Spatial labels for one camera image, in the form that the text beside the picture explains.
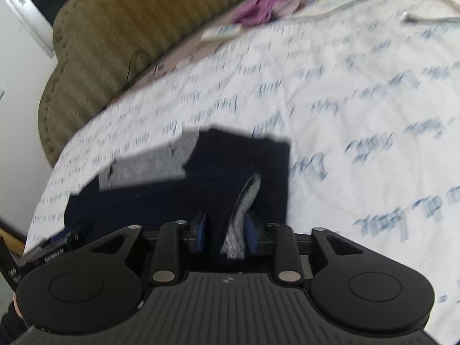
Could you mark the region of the person's left hand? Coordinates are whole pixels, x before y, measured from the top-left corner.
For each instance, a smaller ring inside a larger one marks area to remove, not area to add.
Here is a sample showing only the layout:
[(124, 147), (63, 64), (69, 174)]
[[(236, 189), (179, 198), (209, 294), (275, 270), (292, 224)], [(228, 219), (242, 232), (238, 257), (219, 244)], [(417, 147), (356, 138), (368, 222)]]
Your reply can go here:
[(19, 306), (18, 306), (18, 304), (17, 304), (16, 293), (14, 293), (13, 296), (12, 296), (12, 302), (13, 302), (13, 304), (14, 304), (14, 308), (15, 308), (16, 314), (18, 315), (18, 317), (19, 317), (21, 320), (23, 320), (23, 315), (22, 315), (22, 313), (21, 313), (21, 311), (20, 311), (20, 308), (19, 308)]

